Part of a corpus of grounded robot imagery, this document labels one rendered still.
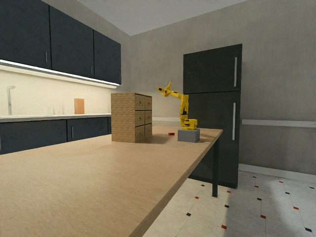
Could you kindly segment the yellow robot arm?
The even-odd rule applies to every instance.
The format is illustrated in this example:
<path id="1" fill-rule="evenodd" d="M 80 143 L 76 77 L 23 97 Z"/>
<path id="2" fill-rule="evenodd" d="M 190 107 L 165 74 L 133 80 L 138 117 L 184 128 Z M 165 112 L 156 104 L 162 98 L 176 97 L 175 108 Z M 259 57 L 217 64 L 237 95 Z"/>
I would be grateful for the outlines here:
<path id="1" fill-rule="evenodd" d="M 188 107 L 189 107 L 189 102 L 188 102 L 189 95 L 183 95 L 183 94 L 178 93 L 178 91 L 174 91 L 174 90 L 165 90 L 164 93 L 171 94 L 172 96 L 175 96 L 175 97 L 181 99 L 180 124 L 182 126 L 182 129 L 183 130 L 195 130 L 197 128 L 195 126 L 195 119 L 188 119 L 188 115 L 187 115 L 188 114 Z M 183 111 L 183 108 L 185 108 L 185 111 Z"/>

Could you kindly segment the wooden drawer front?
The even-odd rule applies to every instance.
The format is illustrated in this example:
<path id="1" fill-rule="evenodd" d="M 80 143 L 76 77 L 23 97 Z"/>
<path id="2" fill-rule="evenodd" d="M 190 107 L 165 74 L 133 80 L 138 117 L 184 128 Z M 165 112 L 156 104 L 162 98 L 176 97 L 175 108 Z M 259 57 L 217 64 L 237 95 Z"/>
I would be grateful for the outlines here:
<path id="1" fill-rule="evenodd" d="M 145 96 L 145 109 L 152 109 L 152 98 Z"/>
<path id="2" fill-rule="evenodd" d="M 144 96 L 135 94 L 135 109 L 144 109 Z"/>
<path id="3" fill-rule="evenodd" d="M 135 111 L 135 125 L 144 124 L 144 111 Z"/>
<path id="4" fill-rule="evenodd" d="M 152 124 L 145 124 L 145 138 L 152 135 Z"/>
<path id="5" fill-rule="evenodd" d="M 144 139 L 144 126 L 136 126 L 135 127 L 135 142 Z"/>
<path id="6" fill-rule="evenodd" d="M 152 122 L 152 111 L 145 111 L 145 123 Z"/>

